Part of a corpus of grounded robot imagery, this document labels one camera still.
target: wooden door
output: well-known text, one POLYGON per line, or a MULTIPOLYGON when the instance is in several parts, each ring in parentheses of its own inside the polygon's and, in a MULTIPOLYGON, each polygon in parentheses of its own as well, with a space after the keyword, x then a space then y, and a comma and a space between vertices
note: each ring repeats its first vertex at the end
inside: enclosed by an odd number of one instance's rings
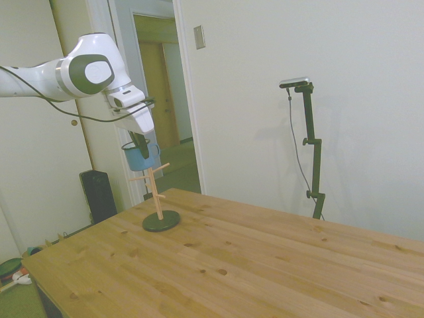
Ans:
POLYGON ((180 144, 180 138, 166 71, 163 45, 149 42, 139 44, 148 95, 154 97, 156 101, 152 109, 156 139, 161 149, 176 146, 180 144))
MULTIPOLYGON (((2 66, 63 56, 48 1, 3 0, 0 25, 2 66)), ((58 106, 77 113, 75 101, 58 106)), ((0 112, 0 207, 19 252, 89 225, 79 173, 91 164, 80 120, 37 97, 0 98, 0 112)))

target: wooden mug stand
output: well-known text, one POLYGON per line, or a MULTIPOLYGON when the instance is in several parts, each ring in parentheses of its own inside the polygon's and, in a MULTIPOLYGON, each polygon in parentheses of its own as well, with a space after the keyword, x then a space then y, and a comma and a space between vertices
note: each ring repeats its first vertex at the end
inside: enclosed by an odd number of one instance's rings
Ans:
POLYGON ((153 170, 152 168, 147 169, 147 176, 131 178, 129 181, 136 181, 142 179, 149 179, 150 184, 146 184, 151 190, 153 194, 154 206, 156 208, 156 213, 149 215, 143 221, 143 229, 149 232, 162 232, 172 227, 175 227, 180 222, 180 214, 175 211, 165 210, 163 211, 160 206, 159 198, 165 199, 165 195, 161 195, 158 193, 158 189, 156 188, 156 182, 154 181, 154 173, 168 167, 170 164, 164 164, 159 168, 153 170))

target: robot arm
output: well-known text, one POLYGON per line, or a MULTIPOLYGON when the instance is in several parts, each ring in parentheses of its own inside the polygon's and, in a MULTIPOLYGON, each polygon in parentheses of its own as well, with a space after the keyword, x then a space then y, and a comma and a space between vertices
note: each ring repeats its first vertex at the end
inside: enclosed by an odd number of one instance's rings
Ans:
MULTIPOLYGON (((143 92, 125 71, 123 59, 112 38, 104 33, 81 36, 65 58, 32 68, 5 67, 17 74, 50 101, 68 101, 103 92, 114 117, 133 113, 133 120, 116 121, 121 128, 139 134, 153 130, 154 124, 143 92)), ((18 78, 0 70, 0 97, 40 95, 18 78)))

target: light switch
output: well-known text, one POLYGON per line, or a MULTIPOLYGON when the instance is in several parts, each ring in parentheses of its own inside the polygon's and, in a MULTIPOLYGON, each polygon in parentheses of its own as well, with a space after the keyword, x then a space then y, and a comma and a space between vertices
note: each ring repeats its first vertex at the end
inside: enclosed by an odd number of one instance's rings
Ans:
POLYGON ((198 50, 206 47, 205 37, 203 35, 203 26, 199 25, 194 28, 194 40, 196 41, 196 48, 198 50))

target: black speaker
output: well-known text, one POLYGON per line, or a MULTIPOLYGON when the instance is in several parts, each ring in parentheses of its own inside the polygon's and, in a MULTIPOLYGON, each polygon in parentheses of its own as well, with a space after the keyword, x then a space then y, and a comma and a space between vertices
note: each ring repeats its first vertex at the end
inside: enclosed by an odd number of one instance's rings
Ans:
POLYGON ((105 172, 89 170, 80 173, 79 178, 95 224, 117 214, 111 185, 105 172))

